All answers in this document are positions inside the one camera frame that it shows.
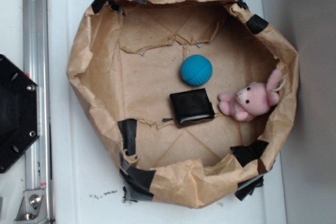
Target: bunny ear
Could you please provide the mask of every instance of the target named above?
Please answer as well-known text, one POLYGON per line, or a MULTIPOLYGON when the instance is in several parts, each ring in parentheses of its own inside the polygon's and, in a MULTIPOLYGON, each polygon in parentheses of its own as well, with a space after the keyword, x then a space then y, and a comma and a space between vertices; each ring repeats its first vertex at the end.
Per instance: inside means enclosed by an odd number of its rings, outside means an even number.
POLYGON ((279 95, 277 92, 267 92, 267 96, 268 96, 268 103, 270 106, 274 106, 277 105, 279 102, 279 95))
POLYGON ((272 74, 268 78, 266 84, 266 90, 271 91, 276 89, 279 86, 279 82, 281 81, 282 73, 279 69, 273 70, 272 74))

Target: black square object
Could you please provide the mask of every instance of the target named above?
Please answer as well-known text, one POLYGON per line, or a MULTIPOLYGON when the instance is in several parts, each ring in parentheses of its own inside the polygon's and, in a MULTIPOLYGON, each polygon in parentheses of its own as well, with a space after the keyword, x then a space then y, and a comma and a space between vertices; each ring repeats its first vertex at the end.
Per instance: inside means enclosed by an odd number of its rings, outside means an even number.
POLYGON ((215 118, 205 89, 170 94, 178 127, 211 121, 215 118))

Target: metal bracket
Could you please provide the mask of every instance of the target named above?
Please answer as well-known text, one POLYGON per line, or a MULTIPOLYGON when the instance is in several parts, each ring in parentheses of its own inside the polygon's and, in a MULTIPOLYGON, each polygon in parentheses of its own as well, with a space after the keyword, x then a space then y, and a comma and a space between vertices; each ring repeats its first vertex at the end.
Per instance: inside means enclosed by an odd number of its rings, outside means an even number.
POLYGON ((24 191, 14 224, 49 223, 44 189, 24 191))

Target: black hexagonal plate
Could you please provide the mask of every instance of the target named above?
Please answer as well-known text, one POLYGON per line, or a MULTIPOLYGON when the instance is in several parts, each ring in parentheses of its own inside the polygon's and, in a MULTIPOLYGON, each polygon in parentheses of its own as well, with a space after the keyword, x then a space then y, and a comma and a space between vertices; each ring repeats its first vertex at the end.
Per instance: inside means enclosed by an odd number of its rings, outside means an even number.
POLYGON ((38 138, 38 86, 0 55, 0 173, 38 138))

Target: gray wall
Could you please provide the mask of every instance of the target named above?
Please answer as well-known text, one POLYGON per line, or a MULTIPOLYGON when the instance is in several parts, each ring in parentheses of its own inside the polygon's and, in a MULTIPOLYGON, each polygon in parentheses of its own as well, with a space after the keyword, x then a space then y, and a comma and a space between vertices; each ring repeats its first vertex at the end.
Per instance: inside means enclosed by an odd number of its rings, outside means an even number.
POLYGON ((300 54, 296 122, 281 151, 288 223, 336 223, 336 0, 262 3, 300 54))

